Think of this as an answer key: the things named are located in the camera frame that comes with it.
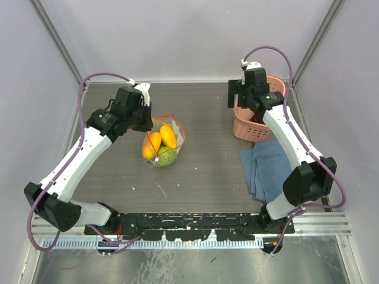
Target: white wall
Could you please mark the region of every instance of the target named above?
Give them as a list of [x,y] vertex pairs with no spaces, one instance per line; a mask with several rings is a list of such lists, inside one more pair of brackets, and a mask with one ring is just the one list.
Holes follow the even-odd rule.
[[28,1],[0,1],[1,283],[16,283],[28,247],[24,196],[57,165],[78,84]]
[[[83,75],[226,80],[239,78],[240,60],[261,45],[281,48],[296,69],[332,0],[41,2]],[[288,76],[273,51],[255,58]]]
[[[370,283],[378,283],[379,2],[346,1],[299,92],[314,144],[338,164],[345,212]],[[333,202],[339,202],[333,188]]]

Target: green fruit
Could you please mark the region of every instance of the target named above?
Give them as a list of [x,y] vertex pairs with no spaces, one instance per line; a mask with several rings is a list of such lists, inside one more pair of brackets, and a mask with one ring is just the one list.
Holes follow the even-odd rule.
[[158,152],[158,164],[160,166],[168,166],[176,159],[176,150],[171,150],[169,147],[161,147]]

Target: plastic basket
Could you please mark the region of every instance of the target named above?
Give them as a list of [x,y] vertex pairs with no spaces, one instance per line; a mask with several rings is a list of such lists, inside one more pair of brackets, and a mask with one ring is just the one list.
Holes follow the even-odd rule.
[[[282,95],[285,94],[286,86],[281,79],[274,76],[267,76],[267,82],[270,85],[270,92],[278,91],[281,92]],[[268,126],[249,121],[254,113],[248,108],[239,108],[237,106],[237,96],[233,114],[235,117],[233,134],[237,138],[251,142],[260,142],[266,140],[270,135],[271,130]]]

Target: blue towel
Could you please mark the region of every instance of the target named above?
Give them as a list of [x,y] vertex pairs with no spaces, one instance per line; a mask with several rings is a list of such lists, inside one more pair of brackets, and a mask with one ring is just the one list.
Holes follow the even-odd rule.
[[278,141],[258,142],[253,149],[239,154],[255,199],[269,203],[283,192],[283,182],[291,173],[291,165]]

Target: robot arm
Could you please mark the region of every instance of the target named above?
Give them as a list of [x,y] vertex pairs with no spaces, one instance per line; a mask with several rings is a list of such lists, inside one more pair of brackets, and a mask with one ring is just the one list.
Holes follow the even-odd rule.
[[[234,96],[238,94],[238,106],[250,108],[258,119],[272,130],[282,145],[292,168],[292,173],[283,184],[283,193],[262,208],[263,223],[286,217],[296,207],[308,201],[315,201],[330,193],[333,179],[305,151],[303,145],[291,129],[283,109],[283,95],[270,92],[266,71],[257,62],[242,61],[244,77],[242,80],[229,81],[228,107],[233,107]],[[286,106],[289,120],[306,143],[310,152],[333,172],[336,162],[332,157],[324,158],[309,142],[300,127],[294,121],[290,108]]]
[[[37,205],[36,214],[60,231],[65,232],[74,225],[104,226],[110,220],[112,209],[105,204],[85,204],[71,198],[84,174],[117,137],[124,135],[128,129],[147,132],[153,127],[150,85],[132,84],[129,83],[118,89],[110,110],[98,109],[92,113],[86,122],[85,141],[80,151]],[[72,157],[79,147],[80,139],[59,165],[38,185],[30,182],[25,187],[24,193],[30,205]]]

